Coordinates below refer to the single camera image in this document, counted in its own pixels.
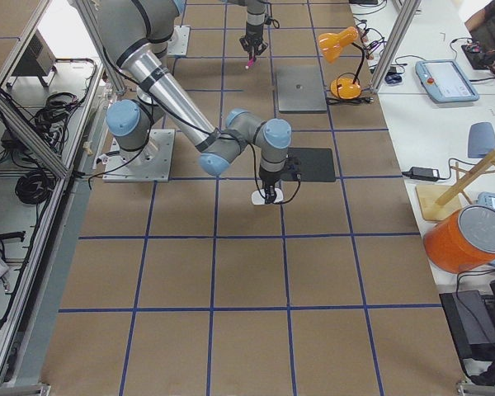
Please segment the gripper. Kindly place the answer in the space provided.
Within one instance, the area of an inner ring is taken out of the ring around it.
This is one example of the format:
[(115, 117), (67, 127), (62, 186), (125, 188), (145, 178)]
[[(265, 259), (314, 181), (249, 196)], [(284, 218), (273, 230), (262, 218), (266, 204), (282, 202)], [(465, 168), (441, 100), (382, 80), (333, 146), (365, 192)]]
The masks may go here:
[(281, 179), (281, 172), (270, 172), (260, 167), (259, 177), (262, 180), (262, 195), (265, 198), (276, 198), (276, 183)]
[(267, 49), (267, 43), (261, 37), (242, 36), (239, 42), (248, 54), (262, 54)]

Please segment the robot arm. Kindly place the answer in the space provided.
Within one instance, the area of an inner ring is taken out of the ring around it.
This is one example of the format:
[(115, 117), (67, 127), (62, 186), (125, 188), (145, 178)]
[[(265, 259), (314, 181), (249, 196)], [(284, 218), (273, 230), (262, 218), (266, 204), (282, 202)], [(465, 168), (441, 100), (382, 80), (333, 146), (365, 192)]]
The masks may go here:
[(263, 120), (234, 109), (225, 130), (212, 125), (164, 64), (174, 21), (183, 1), (102, 1), (97, 29), (108, 64), (138, 88), (137, 97), (116, 103), (107, 124), (122, 153), (136, 159), (149, 147), (149, 129), (168, 116), (200, 153), (199, 164), (219, 176), (247, 146), (259, 148), (257, 195), (265, 204), (284, 204), (276, 183), (287, 170), (292, 129), (282, 119)]
[(226, 3), (245, 7), (247, 12), (245, 34), (239, 42), (249, 60), (255, 60), (267, 48), (263, 39), (264, 25), (266, 22), (266, 6), (263, 1), (257, 0), (232, 0)]

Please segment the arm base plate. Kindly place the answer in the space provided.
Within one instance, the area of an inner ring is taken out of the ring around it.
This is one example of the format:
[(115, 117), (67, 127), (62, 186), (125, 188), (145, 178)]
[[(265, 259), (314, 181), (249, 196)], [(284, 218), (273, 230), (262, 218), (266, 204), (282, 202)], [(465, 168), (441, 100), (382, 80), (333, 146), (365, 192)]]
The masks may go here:
[(167, 55), (170, 57), (186, 57), (190, 33), (190, 26), (174, 26), (174, 32), (167, 42)]
[(167, 182), (171, 169), (175, 130), (152, 129), (148, 144), (132, 162), (130, 153), (120, 151), (116, 139), (111, 149), (117, 151), (106, 162), (104, 182)]

